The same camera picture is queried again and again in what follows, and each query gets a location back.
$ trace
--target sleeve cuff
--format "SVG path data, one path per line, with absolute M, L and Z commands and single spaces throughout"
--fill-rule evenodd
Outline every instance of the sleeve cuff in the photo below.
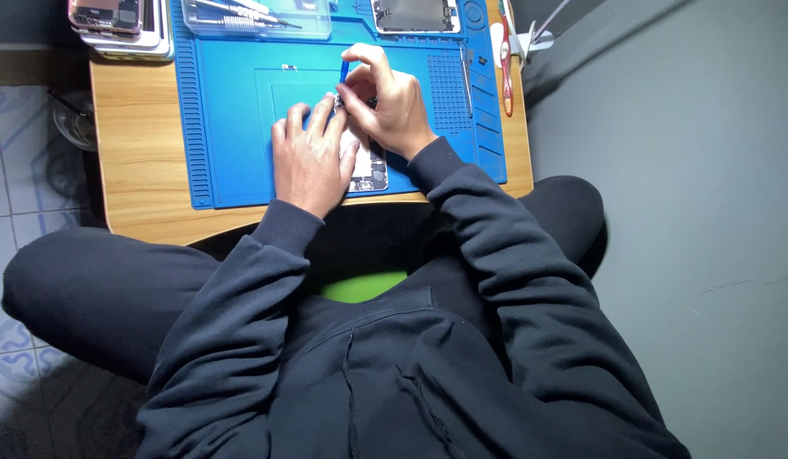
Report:
M 303 256 L 306 247 L 323 225 L 323 220 L 302 208 L 273 199 L 252 237 L 261 244 Z
M 408 170 L 431 191 L 463 166 L 465 162 L 459 158 L 448 140 L 439 137 L 414 156 L 408 163 Z

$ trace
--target black hoodie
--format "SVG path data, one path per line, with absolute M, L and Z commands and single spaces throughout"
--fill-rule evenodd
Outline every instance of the black hoodie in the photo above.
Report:
M 383 295 L 281 361 L 323 221 L 282 201 L 164 340 L 137 458 L 689 457 L 583 271 L 445 138 L 409 171 L 444 214 L 511 364 L 430 288 Z

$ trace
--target blue silicone repair mat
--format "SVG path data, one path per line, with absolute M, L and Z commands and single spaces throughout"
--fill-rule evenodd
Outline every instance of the blue silicone repair mat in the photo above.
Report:
M 396 37 L 377 34 L 369 0 L 343 0 L 331 14 L 328 40 L 287 42 L 195 37 L 184 24 L 180 0 L 170 0 L 170 7 L 195 209 L 266 204 L 274 197 L 271 125 L 291 105 L 314 106 L 334 91 L 340 53 L 354 43 L 384 47 L 391 68 L 420 80 L 434 131 L 448 138 L 463 161 L 475 162 L 499 183 L 507 180 L 484 0 L 463 1 L 460 34 Z M 472 113 L 461 57 L 471 62 Z M 387 160 L 388 188 L 352 197 L 417 190 L 405 161 L 393 153 Z

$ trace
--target green stool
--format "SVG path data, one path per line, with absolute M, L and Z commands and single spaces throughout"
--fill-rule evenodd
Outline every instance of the green stool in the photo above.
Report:
M 320 295 L 344 303 L 359 303 L 377 297 L 380 293 L 402 282 L 406 277 L 408 275 L 405 271 L 357 276 L 327 285 Z

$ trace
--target person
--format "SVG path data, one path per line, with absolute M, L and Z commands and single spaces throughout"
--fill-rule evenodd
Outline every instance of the person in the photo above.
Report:
M 327 95 L 306 129 L 303 104 L 273 125 L 277 198 L 223 262 L 62 231 L 12 260 L 6 311 L 147 384 L 140 459 L 688 457 L 576 264 L 603 223 L 597 191 L 555 177 L 510 197 L 435 135 L 382 48 L 343 58 L 360 61 L 337 87 L 345 110 Z M 357 144 L 338 151 L 349 115 L 408 160 L 448 229 L 358 304 L 302 287 L 354 166 Z

